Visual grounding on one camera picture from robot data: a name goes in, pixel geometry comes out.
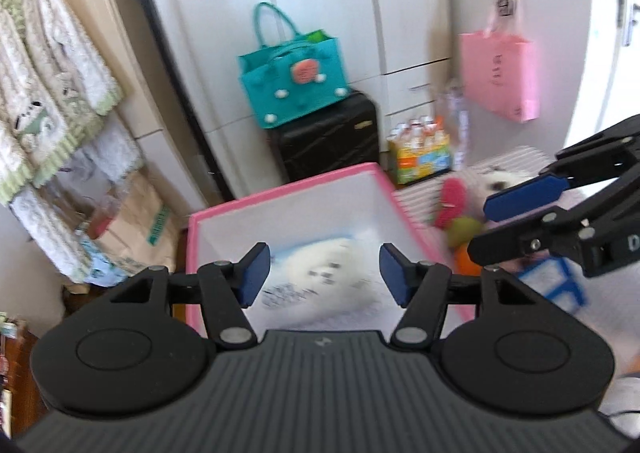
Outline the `clear plastic bag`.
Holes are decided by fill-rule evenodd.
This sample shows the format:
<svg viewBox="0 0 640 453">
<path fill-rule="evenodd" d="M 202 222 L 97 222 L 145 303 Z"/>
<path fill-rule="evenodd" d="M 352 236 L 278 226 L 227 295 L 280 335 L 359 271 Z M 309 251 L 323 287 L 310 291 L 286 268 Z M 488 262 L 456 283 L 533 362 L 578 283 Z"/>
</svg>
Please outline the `clear plastic bag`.
<svg viewBox="0 0 640 453">
<path fill-rule="evenodd" d="M 463 89 L 457 79 L 451 79 L 436 101 L 436 112 L 442 117 L 449 135 L 452 169 L 459 171 L 466 165 L 470 145 L 470 116 L 466 109 Z"/>
</svg>

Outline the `brown paper bag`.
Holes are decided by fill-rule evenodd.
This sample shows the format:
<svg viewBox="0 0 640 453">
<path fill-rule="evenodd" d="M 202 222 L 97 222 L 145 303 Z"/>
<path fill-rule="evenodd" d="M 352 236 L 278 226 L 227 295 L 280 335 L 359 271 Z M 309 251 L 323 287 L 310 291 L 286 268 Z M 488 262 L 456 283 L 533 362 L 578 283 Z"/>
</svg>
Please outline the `brown paper bag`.
<svg viewBox="0 0 640 453">
<path fill-rule="evenodd" d="M 93 213 L 87 235 L 129 275 L 154 267 L 176 269 L 179 220 L 140 171 L 109 191 Z"/>
</svg>

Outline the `white green knit cardigan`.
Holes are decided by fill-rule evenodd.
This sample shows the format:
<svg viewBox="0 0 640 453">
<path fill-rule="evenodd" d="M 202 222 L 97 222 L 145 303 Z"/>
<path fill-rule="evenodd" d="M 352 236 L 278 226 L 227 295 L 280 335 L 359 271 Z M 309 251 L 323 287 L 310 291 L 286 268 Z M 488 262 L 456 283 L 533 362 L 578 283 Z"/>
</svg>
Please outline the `white green knit cardigan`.
<svg viewBox="0 0 640 453">
<path fill-rule="evenodd" d="M 42 190 L 70 164 L 112 183 L 143 167 L 116 112 L 123 98 L 65 0 L 1 0 L 1 204 L 75 283 L 91 257 Z"/>
</svg>

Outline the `teal felt tote bag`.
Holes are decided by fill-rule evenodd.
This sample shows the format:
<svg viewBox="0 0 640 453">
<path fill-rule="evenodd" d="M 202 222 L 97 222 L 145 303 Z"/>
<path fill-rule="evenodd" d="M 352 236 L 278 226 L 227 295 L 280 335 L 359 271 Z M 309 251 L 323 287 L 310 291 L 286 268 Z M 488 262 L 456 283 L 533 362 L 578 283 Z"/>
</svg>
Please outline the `teal felt tote bag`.
<svg viewBox="0 0 640 453">
<path fill-rule="evenodd" d="M 291 29 L 293 38 L 270 46 L 260 27 L 260 13 L 273 12 Z M 350 89 L 340 43 L 323 30 L 302 34 L 277 5 L 260 2 L 253 13 L 259 49 L 239 57 L 240 81 L 264 130 L 317 112 L 343 100 Z"/>
</svg>

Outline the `white soft cotton tissue pack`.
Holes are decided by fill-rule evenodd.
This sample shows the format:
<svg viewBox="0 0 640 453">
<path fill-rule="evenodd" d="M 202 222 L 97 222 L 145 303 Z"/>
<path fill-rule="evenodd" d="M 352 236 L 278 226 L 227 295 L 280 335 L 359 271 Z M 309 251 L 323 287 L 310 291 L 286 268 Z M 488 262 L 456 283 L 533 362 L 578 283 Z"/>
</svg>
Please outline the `white soft cotton tissue pack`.
<svg viewBox="0 0 640 453">
<path fill-rule="evenodd" d="M 247 314 L 264 329 L 311 329 L 356 317 L 379 301 L 360 244 L 337 237 L 274 256 L 269 277 Z"/>
</svg>

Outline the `white door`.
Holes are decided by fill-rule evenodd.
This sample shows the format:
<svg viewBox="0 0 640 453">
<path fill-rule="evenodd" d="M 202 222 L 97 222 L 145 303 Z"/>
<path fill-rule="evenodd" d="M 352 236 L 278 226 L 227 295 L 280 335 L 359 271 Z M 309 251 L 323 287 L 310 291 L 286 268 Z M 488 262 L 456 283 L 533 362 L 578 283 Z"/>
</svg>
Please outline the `white door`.
<svg viewBox="0 0 640 453">
<path fill-rule="evenodd" d="M 630 46 L 620 44 L 617 14 L 618 0 L 591 0 L 585 67 L 567 145 L 639 113 L 639 13 Z"/>
</svg>

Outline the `orange plush ball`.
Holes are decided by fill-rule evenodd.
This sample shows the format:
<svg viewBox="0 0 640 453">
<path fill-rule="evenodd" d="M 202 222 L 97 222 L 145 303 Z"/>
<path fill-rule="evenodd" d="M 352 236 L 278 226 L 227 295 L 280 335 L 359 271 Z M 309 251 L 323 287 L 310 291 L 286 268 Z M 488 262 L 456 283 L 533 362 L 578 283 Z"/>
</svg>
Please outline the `orange plush ball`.
<svg viewBox="0 0 640 453">
<path fill-rule="evenodd" d="M 458 274 L 466 275 L 467 277 L 479 277 L 483 270 L 480 265 L 472 261 L 466 245 L 459 247 L 454 252 L 454 265 Z"/>
</svg>

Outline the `black suitcase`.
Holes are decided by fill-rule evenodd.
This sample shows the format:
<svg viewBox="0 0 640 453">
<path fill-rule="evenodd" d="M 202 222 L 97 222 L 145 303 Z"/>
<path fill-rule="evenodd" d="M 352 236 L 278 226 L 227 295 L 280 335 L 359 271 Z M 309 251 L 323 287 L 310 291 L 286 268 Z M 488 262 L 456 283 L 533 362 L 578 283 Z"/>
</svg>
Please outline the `black suitcase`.
<svg viewBox="0 0 640 453">
<path fill-rule="evenodd" d="M 360 91 L 268 131 L 268 143 L 285 183 L 380 158 L 376 104 Z"/>
</svg>

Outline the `drink bottle multipack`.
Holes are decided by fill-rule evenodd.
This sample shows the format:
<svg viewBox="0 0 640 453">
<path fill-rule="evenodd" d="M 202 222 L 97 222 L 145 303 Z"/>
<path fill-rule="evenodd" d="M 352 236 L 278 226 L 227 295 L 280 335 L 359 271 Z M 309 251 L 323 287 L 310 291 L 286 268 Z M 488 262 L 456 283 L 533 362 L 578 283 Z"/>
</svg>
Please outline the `drink bottle multipack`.
<svg viewBox="0 0 640 453">
<path fill-rule="evenodd" d="M 386 141 L 388 173 L 398 186 L 413 184 L 451 169 L 450 136 L 440 116 L 400 122 L 390 130 Z"/>
</svg>

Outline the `white brown cat plush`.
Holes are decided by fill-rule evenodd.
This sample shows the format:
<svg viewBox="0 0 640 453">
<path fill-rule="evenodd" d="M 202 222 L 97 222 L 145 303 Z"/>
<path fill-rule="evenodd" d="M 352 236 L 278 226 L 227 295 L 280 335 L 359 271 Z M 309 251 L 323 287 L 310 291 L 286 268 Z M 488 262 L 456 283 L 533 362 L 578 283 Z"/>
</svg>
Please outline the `white brown cat plush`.
<svg viewBox="0 0 640 453">
<path fill-rule="evenodd" d="M 489 196 L 533 178 L 525 171 L 508 171 L 500 167 L 489 167 L 474 171 L 466 180 L 468 191 L 478 214 L 484 214 L 484 205 Z"/>
</svg>

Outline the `pink paper shopping bag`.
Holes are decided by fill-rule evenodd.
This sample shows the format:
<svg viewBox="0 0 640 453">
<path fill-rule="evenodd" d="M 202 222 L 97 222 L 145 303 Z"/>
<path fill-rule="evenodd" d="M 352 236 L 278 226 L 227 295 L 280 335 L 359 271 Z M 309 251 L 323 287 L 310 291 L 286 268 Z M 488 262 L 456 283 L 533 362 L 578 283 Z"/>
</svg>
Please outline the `pink paper shopping bag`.
<svg viewBox="0 0 640 453">
<path fill-rule="evenodd" d="M 488 112 L 525 124 L 540 115 L 537 52 L 523 36 L 523 12 L 459 36 L 464 97 Z"/>
</svg>

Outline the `red fuzzy plush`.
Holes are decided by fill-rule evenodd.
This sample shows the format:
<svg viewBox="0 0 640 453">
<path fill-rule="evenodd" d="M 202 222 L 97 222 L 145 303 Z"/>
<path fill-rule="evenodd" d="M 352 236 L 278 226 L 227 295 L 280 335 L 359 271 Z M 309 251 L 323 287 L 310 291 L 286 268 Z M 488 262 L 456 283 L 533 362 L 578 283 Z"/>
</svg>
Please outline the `red fuzzy plush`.
<svg viewBox="0 0 640 453">
<path fill-rule="evenodd" d="M 465 213 L 467 202 L 466 184 L 462 179 L 448 178 L 442 182 L 434 218 L 435 227 L 446 229 L 452 220 L 461 217 Z"/>
</svg>

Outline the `grey three-door wardrobe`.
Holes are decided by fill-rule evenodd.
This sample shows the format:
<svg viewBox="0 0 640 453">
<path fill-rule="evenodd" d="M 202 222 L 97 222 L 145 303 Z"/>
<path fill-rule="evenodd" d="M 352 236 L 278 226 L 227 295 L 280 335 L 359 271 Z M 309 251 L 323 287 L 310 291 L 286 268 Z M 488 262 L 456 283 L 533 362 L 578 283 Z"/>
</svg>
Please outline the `grey three-door wardrobe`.
<svg viewBox="0 0 640 453">
<path fill-rule="evenodd" d="M 449 77 L 449 0 L 150 0 L 233 197 L 282 181 L 271 132 L 352 91 L 374 135 L 427 114 Z"/>
</svg>

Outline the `green plush ball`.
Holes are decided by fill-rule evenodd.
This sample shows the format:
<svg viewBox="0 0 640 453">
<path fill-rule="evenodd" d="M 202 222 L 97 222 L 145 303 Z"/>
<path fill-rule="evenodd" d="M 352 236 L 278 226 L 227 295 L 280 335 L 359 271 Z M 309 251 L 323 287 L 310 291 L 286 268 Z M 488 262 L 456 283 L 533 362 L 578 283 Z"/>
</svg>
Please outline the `green plush ball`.
<svg viewBox="0 0 640 453">
<path fill-rule="evenodd" d="M 454 218 L 447 225 L 445 230 L 447 246 L 451 249 L 456 249 L 482 233 L 484 230 L 484 223 L 480 220 L 476 220 L 472 217 L 459 217 Z"/>
</svg>

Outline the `wooden cabinet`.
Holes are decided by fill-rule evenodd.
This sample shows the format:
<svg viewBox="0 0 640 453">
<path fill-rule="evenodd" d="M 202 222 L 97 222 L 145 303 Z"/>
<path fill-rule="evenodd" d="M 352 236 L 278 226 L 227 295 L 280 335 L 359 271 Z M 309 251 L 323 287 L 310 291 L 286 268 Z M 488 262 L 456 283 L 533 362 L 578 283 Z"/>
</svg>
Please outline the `wooden cabinet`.
<svg viewBox="0 0 640 453">
<path fill-rule="evenodd" d="M 149 177 L 180 216 L 215 204 L 201 151 L 182 116 L 138 0 L 66 0 L 122 85 L 118 113 Z"/>
</svg>

